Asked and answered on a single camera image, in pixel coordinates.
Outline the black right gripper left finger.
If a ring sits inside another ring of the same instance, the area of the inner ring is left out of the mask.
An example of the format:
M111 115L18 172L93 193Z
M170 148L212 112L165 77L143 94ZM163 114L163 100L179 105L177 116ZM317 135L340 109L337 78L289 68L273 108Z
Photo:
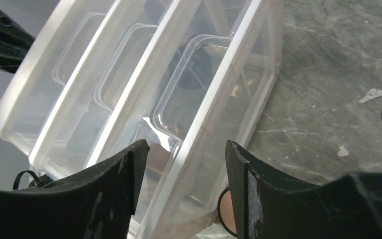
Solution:
M150 148L138 140L71 176L0 191L0 239L125 239Z

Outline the white plastic drawer organizer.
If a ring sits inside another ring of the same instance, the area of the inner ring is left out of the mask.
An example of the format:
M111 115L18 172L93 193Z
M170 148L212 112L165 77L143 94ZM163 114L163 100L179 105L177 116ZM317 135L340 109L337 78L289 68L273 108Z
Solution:
M53 179L150 147L130 239L188 239L281 65L281 0L61 0L0 100L0 138Z

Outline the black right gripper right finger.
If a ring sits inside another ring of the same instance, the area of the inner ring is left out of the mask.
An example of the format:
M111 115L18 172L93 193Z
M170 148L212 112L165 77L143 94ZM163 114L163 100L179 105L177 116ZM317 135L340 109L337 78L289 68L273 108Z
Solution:
M238 238L382 239L382 173L350 173L315 185L231 140L225 159Z

